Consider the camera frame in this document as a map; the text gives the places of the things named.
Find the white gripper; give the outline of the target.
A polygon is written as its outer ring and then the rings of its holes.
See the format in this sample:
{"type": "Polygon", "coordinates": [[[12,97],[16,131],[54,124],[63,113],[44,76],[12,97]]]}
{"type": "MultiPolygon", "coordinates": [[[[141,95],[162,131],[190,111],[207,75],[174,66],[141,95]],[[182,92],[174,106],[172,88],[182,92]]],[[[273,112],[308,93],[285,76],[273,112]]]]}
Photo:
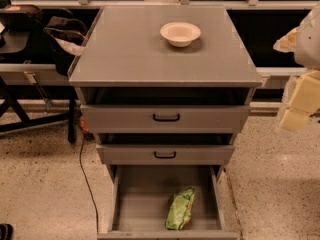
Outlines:
{"type": "Polygon", "coordinates": [[[294,52],[297,64],[314,69],[296,80],[279,123],[282,129],[298,131],[320,109],[320,3],[301,21],[298,29],[293,28],[278,39],[273,49],[282,53],[294,52]]]}

